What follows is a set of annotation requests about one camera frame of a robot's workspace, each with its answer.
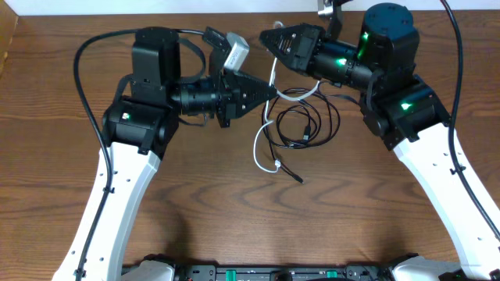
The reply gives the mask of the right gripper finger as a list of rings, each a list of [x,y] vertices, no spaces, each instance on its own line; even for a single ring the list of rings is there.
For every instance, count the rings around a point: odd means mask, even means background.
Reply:
[[[292,47],[271,48],[269,51],[287,68],[295,72],[303,71],[302,57]]]
[[[264,30],[259,35],[259,41],[267,49],[292,47],[295,51],[308,51],[313,47],[309,31],[308,24]]]

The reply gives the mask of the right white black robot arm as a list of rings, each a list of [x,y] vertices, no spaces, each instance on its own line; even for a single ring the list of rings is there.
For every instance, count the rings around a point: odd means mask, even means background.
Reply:
[[[420,36],[403,5],[364,14],[357,45],[341,42],[341,2],[324,1],[328,28],[302,23],[264,30],[259,40],[288,69],[360,93],[363,121],[414,175],[445,225],[456,263],[409,254],[385,265],[379,280],[496,280],[499,210],[465,156],[448,111],[414,72]]]

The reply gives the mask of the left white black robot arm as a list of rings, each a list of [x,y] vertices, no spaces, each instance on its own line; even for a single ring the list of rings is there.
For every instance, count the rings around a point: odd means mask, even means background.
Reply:
[[[191,47],[183,29],[132,30],[132,73],[120,79],[111,105],[92,126],[100,143],[91,195],[56,280],[179,280],[165,261],[150,258],[128,271],[123,257],[146,189],[183,116],[217,118],[228,127],[262,103],[276,88],[240,70],[248,46],[236,34],[202,31],[212,53],[193,46],[202,66],[193,76],[180,71],[180,48]]]

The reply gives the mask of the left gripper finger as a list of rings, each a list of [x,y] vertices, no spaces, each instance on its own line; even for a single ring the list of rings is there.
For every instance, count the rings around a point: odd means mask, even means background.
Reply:
[[[267,82],[243,72],[227,74],[230,89],[241,98],[274,98],[277,89]]]
[[[242,94],[236,100],[235,118],[241,118],[257,106],[275,98],[274,93],[249,93]]]

